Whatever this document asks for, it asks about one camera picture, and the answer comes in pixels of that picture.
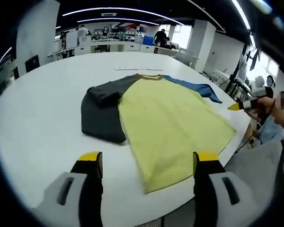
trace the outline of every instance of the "round table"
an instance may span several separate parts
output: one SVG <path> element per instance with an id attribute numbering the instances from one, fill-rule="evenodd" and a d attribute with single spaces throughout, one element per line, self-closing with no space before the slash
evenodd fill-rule
<path id="1" fill-rule="evenodd" d="M 115 70 L 135 66 L 155 70 Z M 160 54 L 109 52 L 75 56 L 21 76 L 0 97 L 0 162 L 14 192 L 27 207 L 36 207 L 50 183 L 61 173 L 69 172 L 81 155 L 92 151 L 103 152 L 104 226 L 143 224 L 193 198 L 193 177 L 145 194 L 128 143 L 112 144 L 81 132 L 80 107 L 87 89 L 135 73 L 165 74 L 210 84 L 223 104 L 206 100 L 238 131 L 220 154 L 223 165 L 229 161 L 246 131 L 249 117 L 227 110 L 234 101 L 214 83 Z"/>

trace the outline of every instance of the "window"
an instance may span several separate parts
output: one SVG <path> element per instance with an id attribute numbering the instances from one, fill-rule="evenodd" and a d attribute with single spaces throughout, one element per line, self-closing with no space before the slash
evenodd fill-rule
<path id="1" fill-rule="evenodd" d="M 253 57 L 255 54 L 256 51 L 254 50 L 251 56 Z M 251 64 L 252 59 L 249 59 L 247 62 L 246 76 L 250 81 L 254 81 L 258 76 L 262 76 L 266 85 L 267 76 L 272 75 L 274 79 L 276 79 L 279 72 L 279 65 L 265 53 L 262 52 L 260 54 L 260 61 L 257 60 L 255 68 L 252 71 L 250 71 Z"/>
<path id="2" fill-rule="evenodd" d="M 176 25 L 175 32 L 180 32 L 180 31 L 181 31 L 181 25 Z"/>
<path id="3" fill-rule="evenodd" d="M 169 35 L 169 30 L 170 30 L 170 25 L 160 25 L 159 31 L 161 31 L 162 29 L 165 30 L 165 34 L 166 34 L 166 36 L 168 37 L 168 35 Z"/>
<path id="4" fill-rule="evenodd" d="M 190 25 L 177 25 L 175 27 L 174 35 L 172 36 L 172 43 L 179 44 L 179 47 L 186 49 L 191 29 Z"/>

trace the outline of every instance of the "gray sleeve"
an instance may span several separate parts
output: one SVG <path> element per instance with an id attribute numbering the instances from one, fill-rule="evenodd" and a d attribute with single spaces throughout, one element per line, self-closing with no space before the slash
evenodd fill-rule
<path id="1" fill-rule="evenodd" d="M 124 142 L 126 136 L 120 122 L 118 103 L 138 79 L 140 75 L 136 74 L 88 89 L 81 104 L 82 132 L 110 142 Z"/>

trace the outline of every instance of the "white column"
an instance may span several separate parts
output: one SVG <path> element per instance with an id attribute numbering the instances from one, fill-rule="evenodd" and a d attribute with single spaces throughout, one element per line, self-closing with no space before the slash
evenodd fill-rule
<path id="1" fill-rule="evenodd" d="M 176 26 L 170 26 L 170 29 L 169 29 L 170 41 L 172 40 L 172 37 L 174 36 L 175 28 L 176 28 Z"/>
<path id="2" fill-rule="evenodd" d="M 275 79 L 274 97 L 276 98 L 281 91 L 284 91 L 284 73 L 279 70 Z"/>
<path id="3" fill-rule="evenodd" d="M 213 44 L 215 31 L 215 26 L 210 22 L 195 20 L 195 26 L 192 29 L 187 49 L 192 52 L 195 57 L 199 58 L 195 66 L 197 72 L 203 72 L 210 48 Z"/>
<path id="4" fill-rule="evenodd" d="M 19 76 L 26 74 L 25 62 L 38 55 L 40 66 L 48 63 L 53 52 L 55 28 L 60 3 L 42 0 L 22 18 L 17 34 L 17 66 Z"/>

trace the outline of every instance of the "blue shirt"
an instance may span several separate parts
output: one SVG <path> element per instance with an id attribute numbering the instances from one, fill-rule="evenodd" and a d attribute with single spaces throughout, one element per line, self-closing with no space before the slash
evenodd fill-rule
<path id="1" fill-rule="evenodd" d="M 215 92 L 213 91 L 211 86 L 209 86 L 208 84 L 193 84 L 193 83 L 189 83 L 189 82 L 184 81 L 184 80 L 174 79 L 174 78 L 172 78 L 170 76 L 166 76 L 166 75 L 164 75 L 164 79 L 171 81 L 175 84 L 179 84 L 181 86 L 184 86 L 184 87 L 186 87 L 190 90 L 196 91 L 202 97 L 210 98 L 210 100 L 212 100 L 215 103 L 222 103 L 222 101 L 220 99 L 218 99 L 217 95 L 215 94 Z"/>
<path id="2" fill-rule="evenodd" d="M 284 136 L 284 129 L 275 123 L 273 116 L 269 116 L 264 122 L 263 126 L 258 131 L 260 133 L 259 139 L 255 140 L 255 145 L 267 143 L 270 140 L 282 139 Z"/>

